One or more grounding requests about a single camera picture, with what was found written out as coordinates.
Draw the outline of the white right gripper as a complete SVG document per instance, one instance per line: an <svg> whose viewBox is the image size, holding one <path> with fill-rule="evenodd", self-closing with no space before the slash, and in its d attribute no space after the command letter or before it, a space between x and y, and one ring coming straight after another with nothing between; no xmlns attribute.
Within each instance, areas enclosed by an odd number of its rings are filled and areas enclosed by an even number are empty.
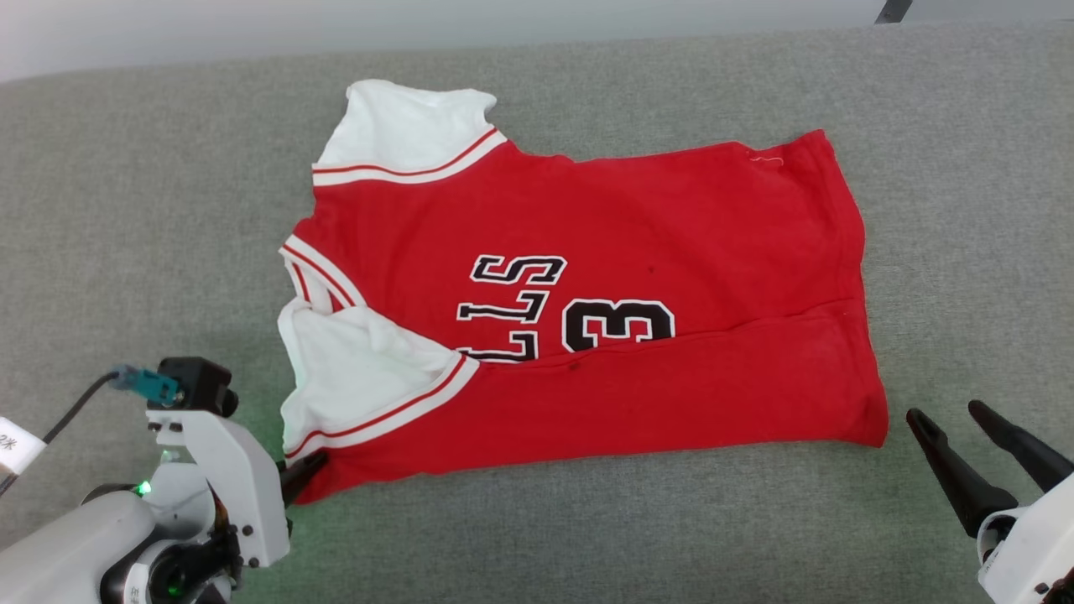
<svg viewBox="0 0 1074 604"><path fill-rule="evenodd" d="M981 400L969 414L1046 492L1029 505L991 485L950 447L946 432L923 409L905 420L952 510L977 538L978 584L993 603L1071 603L1073 462Z"/></svg>

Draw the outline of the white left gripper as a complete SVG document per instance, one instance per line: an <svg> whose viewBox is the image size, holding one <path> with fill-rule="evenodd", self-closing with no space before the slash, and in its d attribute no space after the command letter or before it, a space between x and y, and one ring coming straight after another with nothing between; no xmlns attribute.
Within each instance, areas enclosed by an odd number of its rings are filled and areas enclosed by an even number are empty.
<svg viewBox="0 0 1074 604"><path fill-rule="evenodd" d="M207 409L147 409L151 425L161 425L157 443L184 450L187 462L168 462L151 478L153 510L173 503L191 512L199 497L218 498L227 521L237 527L240 555L246 565L268 567L290 553L285 508L295 504L315 474L326 465L326 452L299 460L280 460L241 425Z"/></svg>

